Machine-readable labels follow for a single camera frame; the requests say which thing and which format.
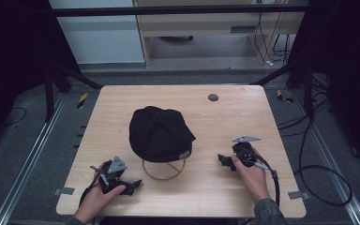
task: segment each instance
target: white wall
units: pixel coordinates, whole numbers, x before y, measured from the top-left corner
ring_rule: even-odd
[[[133,7],[131,0],[50,0],[52,8]],[[143,63],[135,16],[58,18],[78,64]]]

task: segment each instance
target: dark sleeve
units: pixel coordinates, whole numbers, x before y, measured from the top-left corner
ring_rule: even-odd
[[[69,220],[67,220],[66,225],[84,225],[81,223],[78,219],[75,217],[71,217]]]
[[[254,211],[257,224],[288,224],[276,202],[272,199],[258,201]]]

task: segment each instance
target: cabinet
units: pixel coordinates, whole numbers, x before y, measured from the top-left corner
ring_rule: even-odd
[[[252,0],[133,0],[135,7],[250,5]],[[275,4],[306,3],[307,0],[275,0]],[[207,35],[245,35],[253,45],[261,63],[268,59],[268,50],[280,34],[296,34],[304,12],[211,13],[137,16],[146,65],[155,37]],[[260,22],[262,30],[255,31]]]

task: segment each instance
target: wooden table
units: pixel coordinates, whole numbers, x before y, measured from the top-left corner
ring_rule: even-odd
[[[210,101],[210,94],[218,101]],[[148,177],[142,160],[130,148],[128,125],[137,109],[145,106],[181,112],[196,137],[192,155],[184,171],[171,181]],[[105,86],[84,133],[81,146],[66,181],[75,188],[72,195],[61,195],[57,213],[72,215],[84,189],[91,183],[91,165],[119,156],[127,164],[121,179],[142,186],[133,196],[119,196],[109,204],[104,216],[136,217],[254,217],[253,201],[237,172],[222,167],[218,154],[233,153],[232,139],[242,135],[261,137],[252,142],[270,166],[277,170],[280,183],[280,209],[286,218],[301,218],[306,209],[297,191],[289,160],[279,137],[276,122],[261,86],[254,85],[162,85]],[[149,172],[167,175],[166,164],[147,165]],[[274,182],[267,173],[267,186],[275,198]]]

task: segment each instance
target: black cap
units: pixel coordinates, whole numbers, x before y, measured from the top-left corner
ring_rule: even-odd
[[[176,110],[147,106],[134,112],[129,141],[134,153],[150,162],[171,162],[191,155],[194,135]]]

